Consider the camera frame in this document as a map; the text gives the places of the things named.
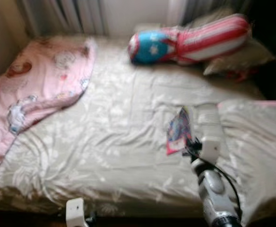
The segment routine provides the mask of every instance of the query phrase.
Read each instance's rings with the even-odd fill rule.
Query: bed
[[[215,104],[263,96],[249,81],[205,78],[194,67],[134,66],[128,39],[98,37],[96,42],[93,75],[81,99],[20,134],[0,165],[0,210],[53,214],[68,199],[83,197],[87,210],[101,216],[202,216],[190,160],[180,153],[166,155],[169,121],[182,105],[199,106],[196,113],[211,117],[200,120],[197,130],[210,129],[228,115]],[[259,162],[241,145],[246,155],[240,156],[242,134],[234,134],[227,119],[221,122],[225,130],[211,129],[225,138],[218,164],[239,179],[243,222],[273,215],[276,175],[271,176],[275,182],[268,181],[265,167],[276,155]],[[257,190],[248,190],[248,184]],[[255,199],[259,190],[263,194]]]

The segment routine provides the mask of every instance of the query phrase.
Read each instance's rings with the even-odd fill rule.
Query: white star
[[[157,34],[151,34],[151,37],[149,39],[152,40],[153,42],[158,41]]]
[[[151,53],[151,55],[156,55],[156,54],[158,54],[158,46],[157,45],[152,45],[151,46],[151,48],[149,49],[149,51],[150,51],[150,53]]]

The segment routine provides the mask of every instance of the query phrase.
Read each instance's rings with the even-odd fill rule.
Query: mattress
[[[8,151],[0,165],[0,210],[56,213],[83,197],[87,210],[102,216],[201,217],[190,160],[166,155],[169,121],[182,105],[261,94],[251,82],[206,78],[193,67],[134,66],[125,39],[96,42],[81,99],[20,134]],[[225,148],[219,165],[236,176],[232,162]]]

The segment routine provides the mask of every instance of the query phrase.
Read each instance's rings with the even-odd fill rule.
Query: pink quilt
[[[0,76],[0,163],[16,136],[86,90],[95,59],[91,40],[32,41]]]

